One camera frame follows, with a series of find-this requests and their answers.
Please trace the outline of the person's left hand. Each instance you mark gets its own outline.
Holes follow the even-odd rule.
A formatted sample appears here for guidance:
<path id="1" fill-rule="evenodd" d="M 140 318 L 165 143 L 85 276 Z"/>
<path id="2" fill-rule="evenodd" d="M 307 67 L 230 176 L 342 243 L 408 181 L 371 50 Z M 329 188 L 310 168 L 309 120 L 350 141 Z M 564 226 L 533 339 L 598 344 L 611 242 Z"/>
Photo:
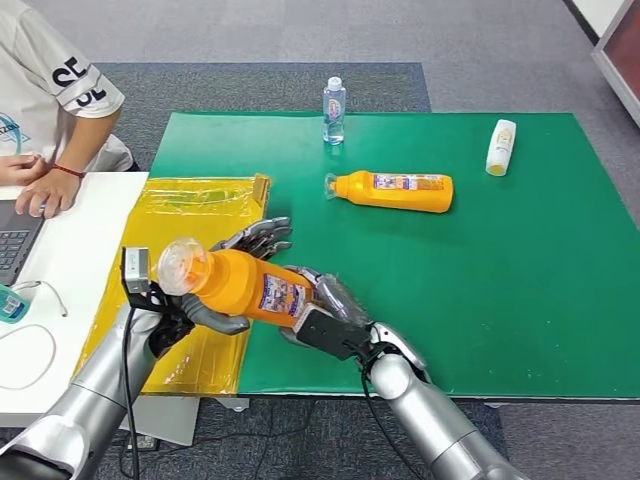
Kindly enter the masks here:
<path id="1" fill-rule="evenodd" d="M 71 208 L 78 194 L 82 175 L 54 165 L 43 177 L 24 188 L 16 200 L 17 214 L 51 219 Z"/>

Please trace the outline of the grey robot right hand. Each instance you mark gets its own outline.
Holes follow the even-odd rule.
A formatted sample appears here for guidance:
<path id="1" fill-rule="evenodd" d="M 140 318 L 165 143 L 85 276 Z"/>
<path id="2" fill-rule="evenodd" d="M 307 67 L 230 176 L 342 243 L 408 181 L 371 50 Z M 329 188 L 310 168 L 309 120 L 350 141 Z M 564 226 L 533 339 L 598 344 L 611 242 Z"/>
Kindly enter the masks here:
<path id="1" fill-rule="evenodd" d="M 370 348 L 372 321 L 337 277 L 307 267 L 288 269 L 309 281 L 315 301 L 307 304 L 294 327 L 280 327 L 283 338 L 342 360 L 354 350 Z"/>

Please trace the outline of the person's right hand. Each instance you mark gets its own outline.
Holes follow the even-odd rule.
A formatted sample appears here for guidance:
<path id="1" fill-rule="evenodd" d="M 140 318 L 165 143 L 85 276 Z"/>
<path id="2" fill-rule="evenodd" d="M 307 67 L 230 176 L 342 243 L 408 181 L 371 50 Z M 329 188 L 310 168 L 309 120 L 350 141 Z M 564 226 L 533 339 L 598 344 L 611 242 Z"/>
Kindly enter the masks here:
<path id="1" fill-rule="evenodd" d="M 48 163 L 41 155 L 9 155 L 1 157 L 2 186 L 26 186 L 45 175 Z"/>

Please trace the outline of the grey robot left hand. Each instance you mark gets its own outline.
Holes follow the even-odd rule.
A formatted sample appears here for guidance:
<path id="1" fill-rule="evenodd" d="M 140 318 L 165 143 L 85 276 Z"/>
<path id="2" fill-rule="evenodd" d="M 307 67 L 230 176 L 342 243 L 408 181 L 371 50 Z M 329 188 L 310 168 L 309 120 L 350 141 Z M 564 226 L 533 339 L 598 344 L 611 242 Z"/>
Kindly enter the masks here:
<path id="1" fill-rule="evenodd" d="M 268 260 L 276 253 L 291 247 L 285 241 L 291 233 L 289 217 L 263 219 L 238 231 L 226 240 L 219 241 L 209 252 L 234 249 L 248 253 L 257 259 Z M 234 336 L 248 330 L 249 319 L 244 316 L 229 316 L 205 306 L 195 295 L 184 295 L 182 310 L 195 325 L 204 326 L 223 335 Z"/>

